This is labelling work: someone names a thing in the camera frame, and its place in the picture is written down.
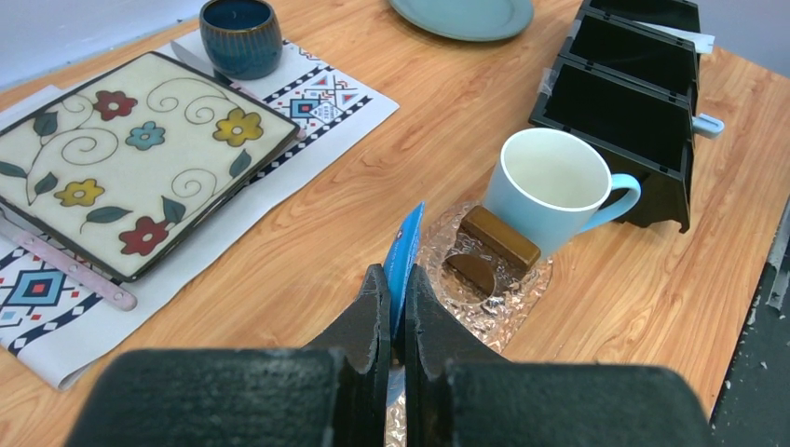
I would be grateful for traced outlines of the blue toothpaste tube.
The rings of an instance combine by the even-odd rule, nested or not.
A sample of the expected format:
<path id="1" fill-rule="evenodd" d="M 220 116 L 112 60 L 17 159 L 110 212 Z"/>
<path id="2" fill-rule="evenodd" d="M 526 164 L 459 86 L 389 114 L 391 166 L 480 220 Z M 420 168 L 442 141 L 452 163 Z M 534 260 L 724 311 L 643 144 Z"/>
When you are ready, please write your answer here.
<path id="1" fill-rule="evenodd" d="M 384 262 L 384 270 L 391 295 L 390 333 L 398 339 L 405 306 L 406 286 L 415 263 L 420 244 L 420 227 L 425 202 L 420 202 L 402 221 Z"/>

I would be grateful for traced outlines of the light blue toothbrush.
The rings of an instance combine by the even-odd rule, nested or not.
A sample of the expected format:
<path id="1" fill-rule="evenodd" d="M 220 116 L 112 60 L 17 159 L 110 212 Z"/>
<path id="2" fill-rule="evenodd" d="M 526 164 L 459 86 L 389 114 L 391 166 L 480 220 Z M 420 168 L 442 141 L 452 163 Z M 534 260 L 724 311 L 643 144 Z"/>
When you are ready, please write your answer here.
<path id="1" fill-rule="evenodd" d="M 692 118 L 693 132 L 703 138 L 714 140 L 723 133 L 724 129 L 724 122 L 710 115 L 699 114 Z"/>

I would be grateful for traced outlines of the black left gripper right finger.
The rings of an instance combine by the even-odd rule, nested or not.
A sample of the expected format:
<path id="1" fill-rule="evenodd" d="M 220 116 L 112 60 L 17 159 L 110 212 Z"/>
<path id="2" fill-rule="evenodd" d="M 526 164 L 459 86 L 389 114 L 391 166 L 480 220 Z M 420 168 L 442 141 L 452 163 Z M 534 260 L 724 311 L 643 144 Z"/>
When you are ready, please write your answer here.
<path id="1" fill-rule="evenodd" d="M 693 390 L 657 366 L 519 363 L 468 331 L 412 269 L 405 298 L 411 446 L 710 446 Z"/>

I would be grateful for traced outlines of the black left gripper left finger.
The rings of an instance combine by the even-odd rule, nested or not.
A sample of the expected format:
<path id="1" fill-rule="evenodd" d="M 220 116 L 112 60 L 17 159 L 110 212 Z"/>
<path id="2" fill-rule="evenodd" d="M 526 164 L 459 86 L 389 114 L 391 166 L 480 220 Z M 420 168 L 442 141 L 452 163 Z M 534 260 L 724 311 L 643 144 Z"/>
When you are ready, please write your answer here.
<path id="1" fill-rule="evenodd" d="M 384 269 L 299 348 L 142 349 L 92 388 L 70 446 L 381 446 L 390 359 Z"/>

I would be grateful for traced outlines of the white mug with blue handle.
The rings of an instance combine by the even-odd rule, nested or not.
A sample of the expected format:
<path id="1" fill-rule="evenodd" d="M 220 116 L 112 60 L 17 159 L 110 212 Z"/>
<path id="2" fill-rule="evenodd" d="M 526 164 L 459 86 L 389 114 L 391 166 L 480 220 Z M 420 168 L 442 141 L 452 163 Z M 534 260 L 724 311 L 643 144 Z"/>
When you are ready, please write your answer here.
<path id="1" fill-rule="evenodd" d="M 504 142 L 483 206 L 533 242 L 546 259 L 572 237 L 619 218 L 641 196 L 633 175 L 611 172 L 581 138 L 532 128 Z"/>

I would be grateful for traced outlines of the black compartment organizer box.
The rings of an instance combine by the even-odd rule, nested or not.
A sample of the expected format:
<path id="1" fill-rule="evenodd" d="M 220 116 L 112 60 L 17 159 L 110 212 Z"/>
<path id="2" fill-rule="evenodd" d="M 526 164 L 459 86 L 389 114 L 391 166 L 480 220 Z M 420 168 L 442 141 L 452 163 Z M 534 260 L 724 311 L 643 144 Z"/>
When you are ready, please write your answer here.
<path id="1" fill-rule="evenodd" d="M 529 116 L 590 144 L 614 173 L 640 183 L 620 222 L 639 227 L 691 219 L 699 58 L 689 41 L 636 23 L 628 1 L 585 1 Z"/>

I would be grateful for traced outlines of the glass holder with wooden ends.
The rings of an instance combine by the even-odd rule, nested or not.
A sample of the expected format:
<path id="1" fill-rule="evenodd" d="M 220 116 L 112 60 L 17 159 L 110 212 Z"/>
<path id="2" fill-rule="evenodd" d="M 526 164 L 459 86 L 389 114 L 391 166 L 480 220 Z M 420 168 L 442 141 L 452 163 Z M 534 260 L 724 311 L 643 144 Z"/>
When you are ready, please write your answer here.
<path id="1" fill-rule="evenodd" d="M 539 261 L 539 247 L 482 205 L 461 219 L 454 247 L 472 251 L 448 253 L 443 262 L 453 267 L 486 297 L 504 292 L 522 280 Z"/>

